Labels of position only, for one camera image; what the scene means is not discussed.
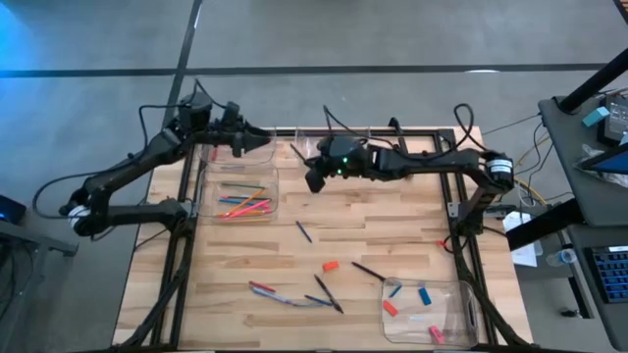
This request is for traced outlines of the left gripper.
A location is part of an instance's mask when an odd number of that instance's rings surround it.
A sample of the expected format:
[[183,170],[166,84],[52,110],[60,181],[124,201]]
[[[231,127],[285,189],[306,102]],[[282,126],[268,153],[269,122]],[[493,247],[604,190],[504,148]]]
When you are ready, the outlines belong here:
[[[234,157],[241,157],[248,150],[254,150],[271,140],[271,132],[262,128],[248,128],[247,124],[224,126],[214,123],[210,128],[210,144],[214,147],[227,145],[231,148]],[[246,142],[246,133],[251,140]]]

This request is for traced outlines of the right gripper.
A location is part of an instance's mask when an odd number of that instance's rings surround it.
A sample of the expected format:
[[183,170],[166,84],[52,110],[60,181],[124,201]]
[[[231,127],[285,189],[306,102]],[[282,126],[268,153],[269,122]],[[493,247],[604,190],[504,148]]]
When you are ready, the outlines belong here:
[[325,177],[363,177],[368,163],[367,139],[328,136],[317,145],[319,155],[303,160],[310,170],[305,181],[312,193],[325,186]]

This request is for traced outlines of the orange pencil with pink eraser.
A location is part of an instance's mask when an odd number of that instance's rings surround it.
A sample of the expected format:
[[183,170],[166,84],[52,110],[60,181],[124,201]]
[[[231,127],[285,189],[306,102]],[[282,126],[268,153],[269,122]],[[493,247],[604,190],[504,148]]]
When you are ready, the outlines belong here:
[[226,216],[230,217],[232,216],[236,211],[239,211],[242,207],[246,206],[249,202],[252,202],[253,200],[259,198],[259,196],[265,191],[265,189],[258,189],[256,192],[254,192],[252,195],[246,197],[245,199],[242,199],[238,204],[236,204],[235,206],[233,206],[227,213]]
[[240,210],[239,212],[233,212],[233,213],[222,213],[222,214],[217,214],[214,217],[217,218],[238,218],[238,217],[258,217],[258,216],[263,216],[266,215],[268,212],[267,211],[262,211],[262,210],[252,210],[252,211],[244,211],[244,210]]

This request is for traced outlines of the light blue pen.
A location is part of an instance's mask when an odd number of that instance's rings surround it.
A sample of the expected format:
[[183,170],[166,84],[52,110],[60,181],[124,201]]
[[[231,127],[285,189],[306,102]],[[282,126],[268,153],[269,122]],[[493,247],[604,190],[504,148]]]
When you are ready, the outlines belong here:
[[290,300],[287,299],[281,295],[276,294],[275,292],[271,292],[268,291],[266,289],[257,287],[257,286],[251,286],[250,287],[251,291],[257,295],[266,297],[266,298],[270,298],[272,300],[275,300],[277,302],[283,303],[283,304],[287,304],[287,305],[293,305],[294,303]]

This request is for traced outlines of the clear plastic bin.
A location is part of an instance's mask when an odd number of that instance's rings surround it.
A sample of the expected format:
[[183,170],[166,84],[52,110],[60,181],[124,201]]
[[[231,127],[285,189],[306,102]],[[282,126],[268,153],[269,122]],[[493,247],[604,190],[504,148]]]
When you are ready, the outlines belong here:
[[[320,151],[317,148],[318,143],[328,137],[331,133],[327,129],[306,129],[305,127],[298,127],[294,133],[294,140],[292,144],[301,152],[301,154],[307,159],[313,156],[317,156],[320,154]],[[307,173],[309,168],[307,168],[294,154],[299,169]]]
[[[398,285],[402,289],[394,297],[389,294]],[[432,304],[425,306],[418,288],[425,287]],[[388,277],[381,286],[381,323],[384,337],[392,343],[447,345],[470,348],[479,342],[479,323],[476,315],[477,300],[465,281],[418,280]],[[389,300],[398,310],[395,317],[383,308]],[[445,337],[437,344],[428,332],[437,326]]]
[[[227,213],[233,204],[218,202],[219,197],[227,196],[250,196],[258,189],[227,187],[221,182],[233,182],[244,184],[258,184],[265,186],[265,191],[259,197],[271,198],[269,201],[269,211],[266,215],[258,217],[238,217],[238,218],[217,218],[217,214]],[[210,167],[204,172],[203,193],[199,216],[214,224],[234,225],[244,223],[264,223],[272,221],[279,208],[279,173],[272,165],[261,165],[257,167],[245,167],[242,171],[220,171]]]
[[[221,145],[214,147],[212,145],[200,145],[197,148],[196,157],[208,164],[213,170],[220,170],[222,166],[246,166],[257,167],[270,163],[274,158],[274,154],[277,148],[277,128],[267,127],[266,130],[271,132],[271,140],[264,146],[249,151],[243,154],[241,157],[234,157],[229,146]],[[218,149],[218,155],[215,162],[210,162],[210,155],[214,148]]]

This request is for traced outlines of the slim black pen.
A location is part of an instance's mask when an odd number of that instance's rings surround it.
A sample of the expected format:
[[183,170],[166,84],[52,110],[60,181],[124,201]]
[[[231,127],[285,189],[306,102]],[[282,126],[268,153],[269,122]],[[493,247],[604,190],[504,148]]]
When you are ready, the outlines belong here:
[[351,262],[351,264],[352,264],[355,268],[357,268],[358,270],[360,270],[360,271],[364,272],[365,274],[367,274],[367,275],[369,275],[369,276],[371,276],[371,277],[374,277],[374,278],[378,279],[378,280],[379,280],[379,281],[381,281],[381,282],[384,282],[384,281],[386,281],[386,279],[387,279],[386,277],[384,277],[384,276],[382,276],[382,275],[380,275],[380,274],[378,274],[378,273],[374,272],[373,270],[368,269],[367,267],[365,267],[365,266],[363,266],[363,265],[361,265],[361,264],[359,264],[359,263],[357,263],[357,262]]

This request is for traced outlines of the black clear-barrel pen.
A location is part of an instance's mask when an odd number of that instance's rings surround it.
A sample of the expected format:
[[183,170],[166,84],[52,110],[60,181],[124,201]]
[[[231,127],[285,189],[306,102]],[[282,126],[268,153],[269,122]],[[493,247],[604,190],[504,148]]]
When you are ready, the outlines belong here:
[[332,307],[340,312],[341,314],[343,314],[343,309],[340,305],[340,303],[337,301],[337,299],[334,297],[334,295],[332,294],[332,292],[330,291],[330,289],[324,284],[324,282],[322,281],[322,279],[317,276],[314,275],[314,278],[316,280],[316,282],[319,284],[319,286],[322,288],[322,290],[325,292],[325,294],[328,296],[330,302],[332,303]]

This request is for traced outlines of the white paper sheet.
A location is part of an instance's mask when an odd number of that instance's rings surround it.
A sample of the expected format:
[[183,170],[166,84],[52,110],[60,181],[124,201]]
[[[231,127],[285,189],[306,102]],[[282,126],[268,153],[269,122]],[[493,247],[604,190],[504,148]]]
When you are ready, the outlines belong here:
[[[502,220],[505,231],[512,230],[531,221],[531,215],[518,211],[510,212]],[[511,257],[514,265],[537,268],[537,258],[543,254],[543,247],[540,240],[511,251]]]

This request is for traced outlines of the black support beam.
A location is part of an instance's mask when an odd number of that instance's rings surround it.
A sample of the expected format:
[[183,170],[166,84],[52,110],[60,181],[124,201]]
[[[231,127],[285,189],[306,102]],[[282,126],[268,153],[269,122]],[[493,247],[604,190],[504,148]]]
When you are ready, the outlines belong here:
[[538,217],[506,232],[511,251],[522,248],[544,238],[546,235],[584,222],[580,206],[575,198],[549,207]]

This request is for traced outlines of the grey side table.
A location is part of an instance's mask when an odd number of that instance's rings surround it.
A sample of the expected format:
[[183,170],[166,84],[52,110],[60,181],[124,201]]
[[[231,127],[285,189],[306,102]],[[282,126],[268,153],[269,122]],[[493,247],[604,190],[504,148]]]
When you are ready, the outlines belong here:
[[582,124],[598,105],[597,100],[589,100],[581,105],[577,114],[570,115],[560,111],[553,98],[538,103],[542,121],[585,222],[592,227],[624,227],[628,226],[628,188],[576,168],[583,157],[583,144],[604,149],[597,142],[596,131]]

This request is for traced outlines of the blue-lit dark device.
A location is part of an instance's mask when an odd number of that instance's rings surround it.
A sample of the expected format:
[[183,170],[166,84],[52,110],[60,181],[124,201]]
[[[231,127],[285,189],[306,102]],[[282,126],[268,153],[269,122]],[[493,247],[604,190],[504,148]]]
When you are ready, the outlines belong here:
[[11,198],[0,195],[0,221],[18,225],[26,214],[26,206]]

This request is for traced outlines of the clear water bottle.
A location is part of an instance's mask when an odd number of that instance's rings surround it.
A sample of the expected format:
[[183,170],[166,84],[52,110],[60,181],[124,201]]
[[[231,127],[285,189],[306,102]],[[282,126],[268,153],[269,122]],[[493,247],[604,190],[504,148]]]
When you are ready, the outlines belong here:
[[566,248],[547,255],[546,262],[551,267],[562,267],[571,265],[578,261],[577,255],[572,248]]

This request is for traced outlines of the teal box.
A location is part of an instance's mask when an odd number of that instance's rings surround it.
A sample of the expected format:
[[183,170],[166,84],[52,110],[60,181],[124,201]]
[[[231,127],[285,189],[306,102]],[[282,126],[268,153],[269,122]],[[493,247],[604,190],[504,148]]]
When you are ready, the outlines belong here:
[[599,122],[603,121],[609,115],[610,115],[610,112],[608,111],[608,109],[604,106],[601,106],[593,110],[591,113],[589,113],[582,120],[582,124],[585,127],[592,127],[598,124]]

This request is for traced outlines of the black pole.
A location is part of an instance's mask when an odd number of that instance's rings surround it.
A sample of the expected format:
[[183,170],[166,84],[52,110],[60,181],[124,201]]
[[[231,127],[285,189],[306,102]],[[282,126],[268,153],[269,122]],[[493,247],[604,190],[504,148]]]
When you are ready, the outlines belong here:
[[560,100],[557,103],[559,110],[565,114],[571,114],[598,91],[623,75],[627,70],[628,47],[564,99]]

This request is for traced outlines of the laptop with blue screen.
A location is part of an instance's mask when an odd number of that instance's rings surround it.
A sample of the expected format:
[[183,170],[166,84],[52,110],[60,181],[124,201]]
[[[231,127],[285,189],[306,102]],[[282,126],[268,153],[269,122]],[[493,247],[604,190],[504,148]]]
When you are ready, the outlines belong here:
[[628,175],[628,143],[608,150],[584,144],[583,156],[576,166],[584,171]]

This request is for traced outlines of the black device box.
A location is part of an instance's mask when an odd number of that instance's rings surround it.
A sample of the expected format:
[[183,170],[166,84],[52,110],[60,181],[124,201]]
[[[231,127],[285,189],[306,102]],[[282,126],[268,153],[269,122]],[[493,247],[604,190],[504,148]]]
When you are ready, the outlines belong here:
[[602,121],[599,138],[602,143],[617,146],[628,133],[628,98],[622,95],[608,96],[604,103],[609,115]]

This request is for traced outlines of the backlit keyboard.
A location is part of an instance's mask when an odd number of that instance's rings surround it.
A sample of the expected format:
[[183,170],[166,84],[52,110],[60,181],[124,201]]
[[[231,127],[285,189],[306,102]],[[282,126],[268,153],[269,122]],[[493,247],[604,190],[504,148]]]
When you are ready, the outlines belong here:
[[628,245],[591,248],[592,272],[605,303],[628,303]]

